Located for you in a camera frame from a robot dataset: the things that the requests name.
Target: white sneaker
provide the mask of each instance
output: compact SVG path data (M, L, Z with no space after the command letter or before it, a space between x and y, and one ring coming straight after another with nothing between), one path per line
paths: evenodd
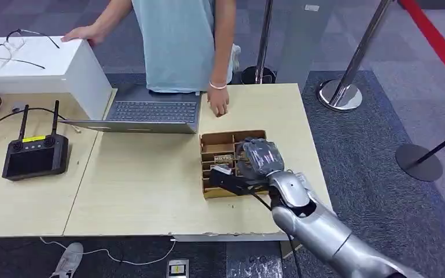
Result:
M59 278L72 278L81 263L83 252L84 248L82 244L79 242L71 243L67 249L65 249L57 264L57 268L55 268L55 272L52 273L50 277L58 275Z
M241 48L238 45L233 44L231 51L231 61L233 62L233 72L239 71L239 54L241 54Z

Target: person's hand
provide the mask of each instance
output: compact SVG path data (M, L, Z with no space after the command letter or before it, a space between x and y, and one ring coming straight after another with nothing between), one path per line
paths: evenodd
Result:
M207 91L207 102L216 116L227 114L227 106L229 105L229 93L227 88L222 90L214 89L209 86Z
M65 36L61 38L61 41L68 42L71 39L87 39L91 46L95 46L105 40L105 34L95 25L88 25L73 29L71 32L65 34Z

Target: stanchion base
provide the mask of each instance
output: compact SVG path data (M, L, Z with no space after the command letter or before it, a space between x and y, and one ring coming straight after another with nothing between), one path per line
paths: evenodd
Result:
M336 92L340 80L329 80L319 86L317 92L319 101L326 107L338 112L349 112L357 109L362 103L362 93L355 85L350 84L343 98L336 106L329 104L331 98Z
M415 164L429 150L418 145L404 144L396 150L396 162L406 174L421 181L436 181L443 173L442 163L432 155L420 164Z
M247 67L241 73L241 83L242 84L255 84L256 67ZM263 84L275 84L277 76L271 69L263 68Z

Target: white bracelet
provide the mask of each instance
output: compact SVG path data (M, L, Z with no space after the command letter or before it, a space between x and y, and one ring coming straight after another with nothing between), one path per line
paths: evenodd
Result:
M222 87L217 87L217 86L215 86L214 84L212 84L212 81L209 81L208 83L209 83L209 85L210 85L212 88L214 88L214 89L216 89L216 90L223 90L223 89L225 89L225 88L227 87L227 84L225 84L225 85L222 86Z

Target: laptop keyboard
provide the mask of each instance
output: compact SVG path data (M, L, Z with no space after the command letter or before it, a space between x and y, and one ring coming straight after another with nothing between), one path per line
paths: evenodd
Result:
M110 120L193 123L197 115L197 103L115 101L114 108Z

